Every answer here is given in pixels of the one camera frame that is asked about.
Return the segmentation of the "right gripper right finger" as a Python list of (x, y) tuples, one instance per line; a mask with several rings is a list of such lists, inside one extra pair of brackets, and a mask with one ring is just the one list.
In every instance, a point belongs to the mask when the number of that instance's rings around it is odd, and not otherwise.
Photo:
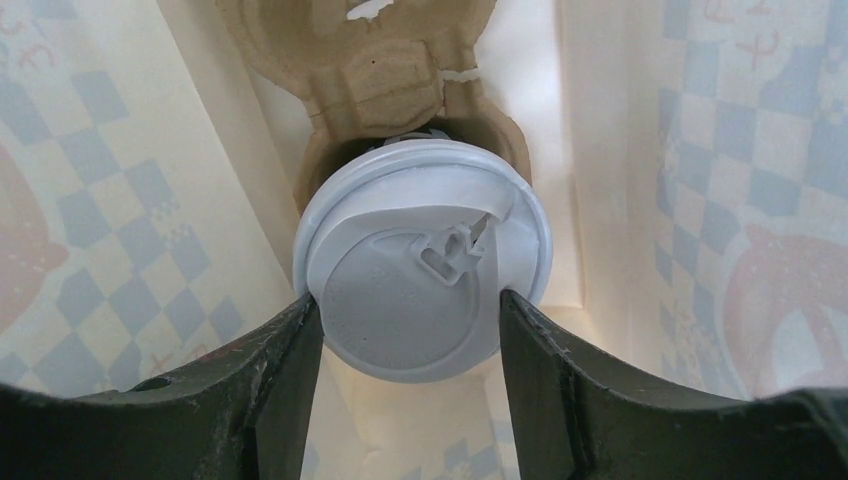
[(847, 392), (736, 400), (624, 362), (518, 293), (500, 296), (500, 343), (525, 479), (843, 479)]

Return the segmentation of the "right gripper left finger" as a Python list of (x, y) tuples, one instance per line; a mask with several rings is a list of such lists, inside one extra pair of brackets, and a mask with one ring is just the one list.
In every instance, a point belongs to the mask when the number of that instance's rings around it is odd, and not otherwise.
[(323, 346), (296, 300), (248, 334), (126, 391), (1, 389), (5, 479), (297, 479)]

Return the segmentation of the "checkered paper takeout bag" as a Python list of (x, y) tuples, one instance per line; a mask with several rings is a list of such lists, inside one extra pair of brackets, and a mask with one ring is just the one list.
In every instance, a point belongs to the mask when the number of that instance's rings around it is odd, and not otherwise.
[[(126, 391), (310, 296), (313, 128), (218, 2), (2, 3), (1, 389)], [(464, 78), (521, 129), (553, 239), (522, 297), (688, 388), (847, 392), (846, 3), (491, 2)], [(407, 384), (323, 332), (297, 479), (525, 479), (501, 343)]]

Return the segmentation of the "cardboard cup carrier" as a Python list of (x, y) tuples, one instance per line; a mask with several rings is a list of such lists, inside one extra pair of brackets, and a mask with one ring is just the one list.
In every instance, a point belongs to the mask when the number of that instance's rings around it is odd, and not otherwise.
[(370, 141), (442, 126), (532, 176), (519, 126), (464, 73), (491, 1), (395, 1), (373, 19), (349, 1), (217, 3), (240, 54), (296, 96), (313, 131), (294, 180), (304, 210), (320, 186)]

